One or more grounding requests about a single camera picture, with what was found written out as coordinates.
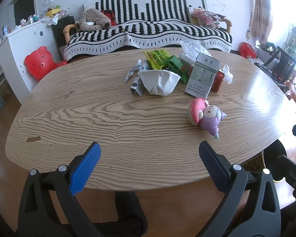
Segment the silver screw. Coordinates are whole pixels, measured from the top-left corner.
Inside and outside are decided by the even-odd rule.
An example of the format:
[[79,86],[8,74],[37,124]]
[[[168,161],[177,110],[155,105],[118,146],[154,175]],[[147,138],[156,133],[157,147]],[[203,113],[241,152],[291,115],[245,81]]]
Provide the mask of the silver screw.
[[36,169],[32,169],[31,171],[30,171],[30,175],[35,175],[37,173],[37,170]]
[[263,169],[263,173],[266,174],[266,175],[269,175],[270,174],[270,171],[267,168],[264,168]]
[[234,164],[232,167],[234,168],[234,170],[237,170],[237,171],[241,170],[241,166],[238,164]]
[[66,165],[61,165],[61,166],[58,168],[58,170],[59,170],[60,172],[64,172],[64,171],[67,170],[67,166],[66,166]]

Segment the curtain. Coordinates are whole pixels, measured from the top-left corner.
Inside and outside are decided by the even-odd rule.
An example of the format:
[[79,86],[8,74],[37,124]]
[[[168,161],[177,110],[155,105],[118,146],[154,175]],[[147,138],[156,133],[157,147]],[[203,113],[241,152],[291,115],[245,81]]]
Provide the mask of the curtain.
[[272,22],[271,0],[255,0],[251,33],[259,41],[261,47],[267,43]]

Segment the wooden armrest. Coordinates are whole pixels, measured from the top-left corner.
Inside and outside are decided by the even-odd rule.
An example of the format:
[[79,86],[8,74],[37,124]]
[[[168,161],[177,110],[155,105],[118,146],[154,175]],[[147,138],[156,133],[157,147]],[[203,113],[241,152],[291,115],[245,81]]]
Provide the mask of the wooden armrest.
[[222,19],[222,21],[226,23],[226,25],[227,25],[227,32],[230,34],[230,29],[232,27],[231,21],[228,20],[228,19]]
[[70,31],[70,29],[72,29],[72,28],[74,28],[74,27],[76,27],[76,25],[71,24],[71,25],[67,25],[67,26],[65,26],[65,28],[64,28],[63,33],[64,33],[64,35],[65,35],[65,39],[66,39],[66,43],[67,43],[67,44],[68,44],[69,41],[70,41],[70,34],[69,34],[69,31]]

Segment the oval table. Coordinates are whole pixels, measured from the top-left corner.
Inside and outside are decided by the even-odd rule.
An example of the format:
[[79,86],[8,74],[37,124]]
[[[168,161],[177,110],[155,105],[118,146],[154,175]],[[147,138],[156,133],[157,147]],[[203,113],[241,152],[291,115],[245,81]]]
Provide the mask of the oval table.
[[[181,48],[167,48],[178,55]],[[86,187],[149,190],[208,177],[198,147],[207,140],[217,153],[241,163],[266,148],[294,122],[295,108],[250,61],[210,51],[234,75],[208,101],[227,114],[214,139],[187,118],[193,96],[179,81],[166,97],[132,95],[123,79],[143,50],[84,59],[62,66],[41,80],[21,106],[7,142],[8,159],[40,172],[54,171],[100,144],[101,158]]]

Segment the dark doorway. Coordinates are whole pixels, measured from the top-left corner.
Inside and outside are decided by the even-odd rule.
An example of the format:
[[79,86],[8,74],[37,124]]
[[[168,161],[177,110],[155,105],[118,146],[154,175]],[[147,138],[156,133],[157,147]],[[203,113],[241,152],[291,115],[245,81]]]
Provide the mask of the dark doorway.
[[35,14],[34,0],[17,0],[14,3],[14,18],[16,25],[20,25],[21,19],[26,19]]

